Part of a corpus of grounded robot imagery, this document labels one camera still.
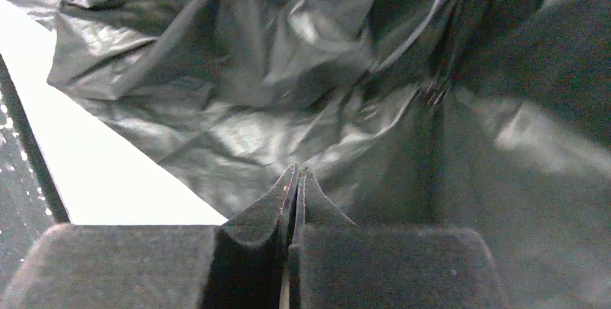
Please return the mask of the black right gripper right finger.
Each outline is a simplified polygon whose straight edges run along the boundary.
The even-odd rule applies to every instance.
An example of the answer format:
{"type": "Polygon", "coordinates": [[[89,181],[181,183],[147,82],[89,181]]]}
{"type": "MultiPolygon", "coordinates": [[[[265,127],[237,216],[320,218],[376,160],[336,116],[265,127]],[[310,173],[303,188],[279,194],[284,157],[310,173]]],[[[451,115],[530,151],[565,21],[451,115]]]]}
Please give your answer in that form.
{"type": "Polygon", "coordinates": [[[288,308],[507,308],[481,235],[445,226],[359,226],[303,169],[287,250],[288,308]]]}

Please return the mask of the purple folding umbrella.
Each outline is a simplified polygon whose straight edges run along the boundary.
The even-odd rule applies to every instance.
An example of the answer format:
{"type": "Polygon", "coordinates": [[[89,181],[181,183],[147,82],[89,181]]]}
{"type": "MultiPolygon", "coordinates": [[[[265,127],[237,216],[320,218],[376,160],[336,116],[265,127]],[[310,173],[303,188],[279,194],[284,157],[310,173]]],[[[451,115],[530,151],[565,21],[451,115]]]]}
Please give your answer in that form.
{"type": "Polygon", "coordinates": [[[610,0],[6,0],[58,155],[94,121],[156,165],[56,225],[222,225],[292,165],[359,226],[479,233],[507,308],[610,306],[610,0]]]}

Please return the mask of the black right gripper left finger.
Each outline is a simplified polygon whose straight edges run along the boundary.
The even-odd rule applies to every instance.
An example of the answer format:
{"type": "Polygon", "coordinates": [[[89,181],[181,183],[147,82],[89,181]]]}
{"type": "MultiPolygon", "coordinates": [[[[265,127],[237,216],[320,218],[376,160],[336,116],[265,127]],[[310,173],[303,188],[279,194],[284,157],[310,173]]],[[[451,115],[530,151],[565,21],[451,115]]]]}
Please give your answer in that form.
{"type": "Polygon", "coordinates": [[[3,308],[278,308],[299,169],[222,225],[56,225],[3,308]]]}

